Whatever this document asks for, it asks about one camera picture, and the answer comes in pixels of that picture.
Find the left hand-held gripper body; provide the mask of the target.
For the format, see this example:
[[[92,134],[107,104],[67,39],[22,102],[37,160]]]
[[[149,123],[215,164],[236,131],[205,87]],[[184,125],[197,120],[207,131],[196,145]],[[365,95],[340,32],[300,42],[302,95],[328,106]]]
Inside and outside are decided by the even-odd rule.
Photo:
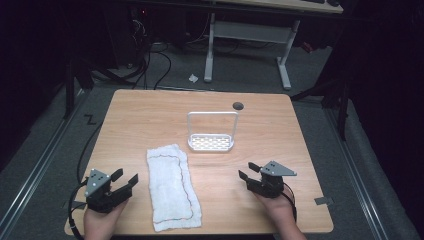
[[[90,171],[84,193],[89,209],[99,213],[110,213],[115,207],[132,196],[133,187],[128,183],[112,191],[111,175],[97,169]]]

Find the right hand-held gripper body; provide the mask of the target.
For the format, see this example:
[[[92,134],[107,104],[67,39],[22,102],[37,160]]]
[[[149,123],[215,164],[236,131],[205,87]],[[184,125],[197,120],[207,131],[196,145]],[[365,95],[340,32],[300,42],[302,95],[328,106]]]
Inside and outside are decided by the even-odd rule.
[[[281,165],[276,161],[270,161],[260,166],[260,180],[249,178],[246,182],[247,189],[266,198],[276,198],[284,191],[284,176],[296,176],[293,170]]]

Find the white towel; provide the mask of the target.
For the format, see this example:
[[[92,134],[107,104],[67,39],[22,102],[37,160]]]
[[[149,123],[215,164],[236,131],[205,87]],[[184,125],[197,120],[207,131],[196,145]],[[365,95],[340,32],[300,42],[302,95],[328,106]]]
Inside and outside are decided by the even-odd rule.
[[[154,230],[200,227],[201,206],[192,186],[187,154],[172,144],[148,149],[146,160]]]

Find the white rack with handle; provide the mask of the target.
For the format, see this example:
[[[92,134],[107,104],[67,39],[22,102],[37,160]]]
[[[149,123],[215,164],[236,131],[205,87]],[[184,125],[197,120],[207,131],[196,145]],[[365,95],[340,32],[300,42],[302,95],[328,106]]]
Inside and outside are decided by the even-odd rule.
[[[239,114],[229,112],[189,112],[188,145],[194,152],[229,152],[235,143]]]

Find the person's right hand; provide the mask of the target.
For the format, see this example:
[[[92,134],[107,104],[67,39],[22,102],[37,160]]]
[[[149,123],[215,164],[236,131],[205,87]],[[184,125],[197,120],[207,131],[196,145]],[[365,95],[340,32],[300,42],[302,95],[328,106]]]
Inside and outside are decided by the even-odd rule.
[[[296,227],[291,193],[283,192],[276,198],[266,198],[259,194],[254,194],[254,196],[263,204],[266,213],[280,232],[286,233]]]

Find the person's left hand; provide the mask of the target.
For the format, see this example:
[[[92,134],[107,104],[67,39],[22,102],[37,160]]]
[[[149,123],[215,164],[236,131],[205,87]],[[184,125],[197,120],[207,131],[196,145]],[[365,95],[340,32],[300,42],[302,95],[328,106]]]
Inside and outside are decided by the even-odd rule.
[[[84,239],[110,240],[116,229],[117,222],[128,201],[115,207],[110,213],[99,213],[87,209],[84,213]]]

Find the black metal stand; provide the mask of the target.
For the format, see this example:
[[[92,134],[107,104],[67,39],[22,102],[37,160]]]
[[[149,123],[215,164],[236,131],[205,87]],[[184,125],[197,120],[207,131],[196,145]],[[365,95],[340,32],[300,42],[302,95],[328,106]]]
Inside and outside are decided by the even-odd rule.
[[[94,86],[90,68],[88,62],[85,59],[71,58],[66,65],[65,119],[70,117],[75,106],[75,82],[78,82],[83,90],[91,90]]]
[[[320,83],[310,89],[291,96],[292,101],[299,101],[307,96],[322,95],[321,106],[325,109],[338,109],[336,120],[336,130],[339,137],[345,141],[345,125],[348,117],[350,81],[347,78],[335,78],[324,83]]]

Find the white-legged desk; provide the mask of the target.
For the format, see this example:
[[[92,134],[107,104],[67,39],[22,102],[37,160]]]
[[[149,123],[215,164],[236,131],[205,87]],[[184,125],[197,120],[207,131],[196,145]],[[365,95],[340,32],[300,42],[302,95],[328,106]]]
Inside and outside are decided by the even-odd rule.
[[[294,14],[339,15],[344,11],[338,0],[211,0],[211,2],[214,7],[232,4],[236,6],[264,7],[266,10],[285,10]],[[238,20],[216,20],[214,13],[209,15],[209,20],[208,52],[204,70],[205,82],[211,82],[213,79],[214,40],[216,38],[224,38],[283,44],[285,48],[282,55],[276,58],[276,63],[283,88],[285,90],[291,89],[286,61],[298,32],[299,17],[290,20],[287,26],[256,24],[252,21],[243,23]]]

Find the dark equipment cabinet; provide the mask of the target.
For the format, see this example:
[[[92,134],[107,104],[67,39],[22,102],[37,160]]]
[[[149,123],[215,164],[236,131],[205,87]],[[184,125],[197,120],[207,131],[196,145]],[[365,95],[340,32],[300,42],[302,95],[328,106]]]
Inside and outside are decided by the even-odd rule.
[[[145,33],[141,9],[136,6],[110,3],[105,5],[103,10],[116,65],[127,68],[138,65],[138,55]]]

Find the metal floor rail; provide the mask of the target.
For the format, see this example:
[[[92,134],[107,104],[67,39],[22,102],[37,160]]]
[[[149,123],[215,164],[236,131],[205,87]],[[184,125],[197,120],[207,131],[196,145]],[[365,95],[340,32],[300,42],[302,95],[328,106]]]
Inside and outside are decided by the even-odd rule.
[[[327,121],[329,122],[332,132],[336,137],[338,145],[343,155],[343,162],[347,171],[347,175],[351,181],[351,185],[358,198],[362,212],[366,218],[368,226],[375,240],[389,240],[384,224],[382,223],[374,201],[372,200],[360,172],[355,164],[354,158],[350,152],[349,146],[338,133],[336,114],[333,110],[323,110]]]
[[[0,173],[0,240],[6,240],[49,168],[54,152],[73,116],[89,96],[78,90],[75,106],[65,115],[66,91],[60,90],[47,110],[35,121],[30,133]]]

